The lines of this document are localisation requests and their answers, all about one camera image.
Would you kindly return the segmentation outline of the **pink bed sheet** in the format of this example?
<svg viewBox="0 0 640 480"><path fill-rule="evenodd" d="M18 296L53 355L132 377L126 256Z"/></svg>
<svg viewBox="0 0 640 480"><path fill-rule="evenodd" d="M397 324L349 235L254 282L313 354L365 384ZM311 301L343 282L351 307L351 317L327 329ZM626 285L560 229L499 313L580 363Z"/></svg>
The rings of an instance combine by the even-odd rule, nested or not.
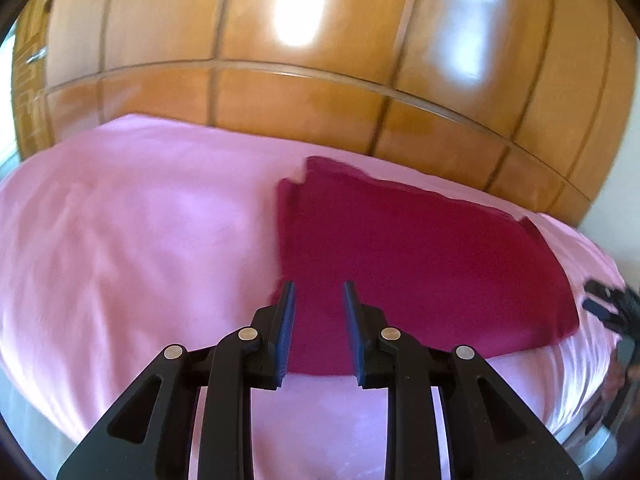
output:
<svg viewBox="0 0 640 480"><path fill-rule="evenodd" d="M74 444L168 344L208 347L277 288L276 186L327 157L530 218L574 297L624 279L545 214L367 156L128 115L77 133L1 182L1 368ZM555 346L489 360L556 434L602 384L617 337L582 311ZM257 479L383 479L386 394L352 377L288 374L254 393Z"/></svg>

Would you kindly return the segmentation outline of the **dark red small garment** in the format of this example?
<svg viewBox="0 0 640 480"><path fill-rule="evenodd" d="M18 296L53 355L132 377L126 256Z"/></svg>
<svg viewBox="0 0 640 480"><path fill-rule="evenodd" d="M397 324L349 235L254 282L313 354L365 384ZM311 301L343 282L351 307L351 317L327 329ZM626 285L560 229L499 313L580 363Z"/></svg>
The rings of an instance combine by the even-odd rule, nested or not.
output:
<svg viewBox="0 0 640 480"><path fill-rule="evenodd" d="M294 373L352 372L344 285L421 344L485 358L577 332L570 281L527 218L314 156L277 187L280 268L296 288Z"/></svg>

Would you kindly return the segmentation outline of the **wooden wardrobe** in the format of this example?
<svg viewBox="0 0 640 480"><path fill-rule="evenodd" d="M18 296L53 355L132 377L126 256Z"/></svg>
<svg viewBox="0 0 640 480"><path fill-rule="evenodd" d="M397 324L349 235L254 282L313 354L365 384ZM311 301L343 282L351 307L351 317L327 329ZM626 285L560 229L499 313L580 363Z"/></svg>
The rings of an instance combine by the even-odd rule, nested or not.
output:
<svg viewBox="0 0 640 480"><path fill-rule="evenodd" d="M639 41L615 0L27 0L29 157L127 114L332 146L585 217Z"/></svg>

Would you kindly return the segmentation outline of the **grey metal chair frame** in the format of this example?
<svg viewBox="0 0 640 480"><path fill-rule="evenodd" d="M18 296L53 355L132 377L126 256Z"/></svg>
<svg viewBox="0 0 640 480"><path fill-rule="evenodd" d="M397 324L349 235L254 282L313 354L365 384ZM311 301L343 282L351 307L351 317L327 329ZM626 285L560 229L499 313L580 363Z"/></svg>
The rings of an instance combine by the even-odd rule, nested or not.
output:
<svg viewBox="0 0 640 480"><path fill-rule="evenodd" d="M639 364L639 341L622 338L617 343L615 356L626 375L631 365ZM580 469L582 478L597 479L614 462L620 447L620 427L638 393L639 383L632 382L626 375L616 396L612 400L597 398L563 441L565 451Z"/></svg>

